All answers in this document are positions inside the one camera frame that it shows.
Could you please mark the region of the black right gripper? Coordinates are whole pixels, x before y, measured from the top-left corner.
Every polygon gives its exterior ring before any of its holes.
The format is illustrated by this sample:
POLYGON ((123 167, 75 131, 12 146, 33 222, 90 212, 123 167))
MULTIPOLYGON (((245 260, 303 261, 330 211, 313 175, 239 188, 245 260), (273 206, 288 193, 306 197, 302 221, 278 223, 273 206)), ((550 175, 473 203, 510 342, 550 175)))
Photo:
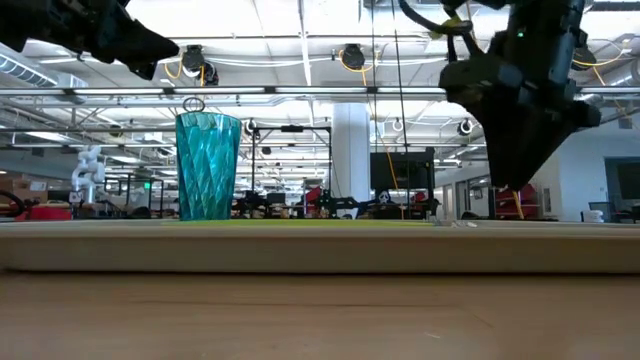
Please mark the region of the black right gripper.
POLYGON ((472 94, 464 107, 483 127, 491 183, 519 190, 559 146, 580 128, 600 125, 600 110, 575 100, 569 78, 586 0, 506 0, 507 28, 492 52, 519 69, 532 96, 472 94))

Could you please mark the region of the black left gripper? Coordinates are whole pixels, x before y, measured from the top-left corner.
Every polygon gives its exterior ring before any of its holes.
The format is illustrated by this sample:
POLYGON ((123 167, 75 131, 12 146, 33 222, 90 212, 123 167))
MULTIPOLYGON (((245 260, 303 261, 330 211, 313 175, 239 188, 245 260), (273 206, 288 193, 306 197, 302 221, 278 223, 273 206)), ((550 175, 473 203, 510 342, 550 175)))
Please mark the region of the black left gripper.
POLYGON ((130 0, 0 0, 0 43, 16 52, 29 39, 60 45, 103 63, 118 61, 153 78, 157 61, 178 54, 168 38, 126 11, 130 0))

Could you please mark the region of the teal faceted plastic cup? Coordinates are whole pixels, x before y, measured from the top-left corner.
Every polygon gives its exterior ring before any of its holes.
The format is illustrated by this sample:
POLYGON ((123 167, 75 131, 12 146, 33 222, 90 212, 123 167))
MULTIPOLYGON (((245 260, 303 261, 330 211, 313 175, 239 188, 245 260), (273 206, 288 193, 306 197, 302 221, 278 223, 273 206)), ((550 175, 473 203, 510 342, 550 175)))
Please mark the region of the teal faceted plastic cup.
POLYGON ((179 214, 182 221, 231 217, 243 124, 225 114, 176 117, 179 214))

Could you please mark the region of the beige plastic tray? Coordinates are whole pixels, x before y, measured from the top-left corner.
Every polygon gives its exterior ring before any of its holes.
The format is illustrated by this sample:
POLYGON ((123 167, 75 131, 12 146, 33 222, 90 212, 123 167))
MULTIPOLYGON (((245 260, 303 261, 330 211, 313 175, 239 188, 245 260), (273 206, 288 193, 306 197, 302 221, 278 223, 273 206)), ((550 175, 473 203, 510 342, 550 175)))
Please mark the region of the beige plastic tray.
POLYGON ((0 224, 0 269, 264 274, 640 274, 640 225, 474 221, 0 224))

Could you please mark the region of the red storage bins shelf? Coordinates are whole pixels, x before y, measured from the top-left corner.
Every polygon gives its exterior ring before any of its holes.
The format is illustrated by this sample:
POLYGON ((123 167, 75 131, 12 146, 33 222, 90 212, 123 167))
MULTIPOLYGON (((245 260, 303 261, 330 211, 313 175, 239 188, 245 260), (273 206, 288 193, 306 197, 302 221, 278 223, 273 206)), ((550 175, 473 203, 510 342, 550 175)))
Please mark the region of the red storage bins shelf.
POLYGON ((517 196, 509 189, 495 192, 495 217, 500 220, 536 220, 540 218, 538 194, 532 184, 525 185, 517 196))

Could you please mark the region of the dark window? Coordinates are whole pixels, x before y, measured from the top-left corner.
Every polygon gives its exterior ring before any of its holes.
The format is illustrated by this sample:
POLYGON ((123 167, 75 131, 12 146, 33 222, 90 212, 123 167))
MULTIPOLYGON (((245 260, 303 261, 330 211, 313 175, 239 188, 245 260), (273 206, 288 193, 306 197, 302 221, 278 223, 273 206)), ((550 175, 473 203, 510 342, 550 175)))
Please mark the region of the dark window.
POLYGON ((640 157, 605 158, 608 200, 618 211, 640 206, 640 157))

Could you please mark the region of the black monitor on stand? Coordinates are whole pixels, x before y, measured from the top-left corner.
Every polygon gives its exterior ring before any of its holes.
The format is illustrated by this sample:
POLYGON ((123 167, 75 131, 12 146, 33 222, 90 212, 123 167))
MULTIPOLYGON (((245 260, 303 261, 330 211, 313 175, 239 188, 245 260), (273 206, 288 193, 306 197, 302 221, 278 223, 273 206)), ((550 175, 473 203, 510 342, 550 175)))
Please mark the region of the black monitor on stand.
POLYGON ((400 191, 401 200, 410 204, 410 216, 435 216, 439 201, 434 197, 435 149, 421 152, 374 152, 370 154, 370 189, 377 195, 382 190, 400 191))

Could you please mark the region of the long ceiling light bar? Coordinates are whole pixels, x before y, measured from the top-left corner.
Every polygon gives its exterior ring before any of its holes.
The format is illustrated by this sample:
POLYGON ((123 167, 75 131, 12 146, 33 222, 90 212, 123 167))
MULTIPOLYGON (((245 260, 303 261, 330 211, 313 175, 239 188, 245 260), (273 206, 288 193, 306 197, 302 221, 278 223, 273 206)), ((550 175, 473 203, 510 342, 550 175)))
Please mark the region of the long ceiling light bar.
POLYGON ((155 96, 155 95, 444 95, 439 87, 329 87, 329 86, 241 86, 241 87, 162 87, 162 88, 0 88, 0 96, 155 96))

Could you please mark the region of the white building pillar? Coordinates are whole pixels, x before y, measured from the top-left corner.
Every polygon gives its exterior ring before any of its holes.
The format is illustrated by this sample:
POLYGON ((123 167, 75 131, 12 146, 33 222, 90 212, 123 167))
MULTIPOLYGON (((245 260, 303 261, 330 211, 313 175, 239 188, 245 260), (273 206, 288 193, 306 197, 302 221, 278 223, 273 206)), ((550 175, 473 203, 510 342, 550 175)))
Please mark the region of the white building pillar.
POLYGON ((335 103, 332 117, 332 195, 370 199, 370 113, 365 103, 335 103))

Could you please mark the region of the red box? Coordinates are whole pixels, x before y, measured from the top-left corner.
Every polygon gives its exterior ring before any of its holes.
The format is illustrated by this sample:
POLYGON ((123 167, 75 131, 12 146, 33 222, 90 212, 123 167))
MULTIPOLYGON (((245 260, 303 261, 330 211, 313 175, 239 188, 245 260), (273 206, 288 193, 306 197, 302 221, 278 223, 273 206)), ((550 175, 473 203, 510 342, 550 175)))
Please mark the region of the red box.
POLYGON ((44 204, 31 207, 25 219, 28 221, 69 221, 72 211, 69 205, 44 204))

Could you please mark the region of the red chair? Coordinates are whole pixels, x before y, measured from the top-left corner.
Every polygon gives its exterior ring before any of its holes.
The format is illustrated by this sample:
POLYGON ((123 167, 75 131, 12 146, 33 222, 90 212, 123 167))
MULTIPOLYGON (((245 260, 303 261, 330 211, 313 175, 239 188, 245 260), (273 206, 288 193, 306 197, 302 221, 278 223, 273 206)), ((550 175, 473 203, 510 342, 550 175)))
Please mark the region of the red chair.
POLYGON ((322 197, 322 194, 323 194, 323 189, 321 186, 309 187, 306 190, 306 192, 302 196, 302 205, 303 205, 302 215, 304 218, 319 217, 321 208, 317 204, 317 202, 322 197))

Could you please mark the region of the silver ventilation duct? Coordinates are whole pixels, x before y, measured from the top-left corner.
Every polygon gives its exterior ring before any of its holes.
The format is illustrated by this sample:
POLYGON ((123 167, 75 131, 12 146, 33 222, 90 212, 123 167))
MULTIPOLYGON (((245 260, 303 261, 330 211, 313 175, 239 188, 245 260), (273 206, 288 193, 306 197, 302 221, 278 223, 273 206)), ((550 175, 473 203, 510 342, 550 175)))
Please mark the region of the silver ventilation duct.
POLYGON ((45 70, 18 55, 0 52, 0 74, 38 89, 42 95, 53 96, 60 101, 74 104, 86 102, 86 97, 75 91, 75 88, 87 87, 86 81, 69 73, 45 70))

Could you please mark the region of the black frame workstation rig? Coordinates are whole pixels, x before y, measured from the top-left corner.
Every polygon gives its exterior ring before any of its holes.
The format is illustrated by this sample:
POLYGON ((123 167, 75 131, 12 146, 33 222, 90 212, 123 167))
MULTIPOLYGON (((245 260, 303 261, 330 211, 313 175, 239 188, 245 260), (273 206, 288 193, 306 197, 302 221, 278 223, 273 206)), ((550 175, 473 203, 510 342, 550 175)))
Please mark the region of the black frame workstation rig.
POLYGON ((332 127, 331 126, 304 126, 304 125, 282 125, 282 126, 266 126, 261 127, 254 125, 250 130, 251 133, 251 191, 255 191, 256 184, 256 149, 258 142, 256 136, 261 131, 267 131, 267 134, 261 137, 262 140, 266 140, 273 131, 279 131, 282 133, 302 133, 304 131, 311 131, 316 134, 318 131, 326 131, 328 133, 328 141, 321 139, 321 142, 328 148, 328 157, 326 159, 328 166, 328 174, 332 175, 333 165, 333 148, 332 148, 332 127))

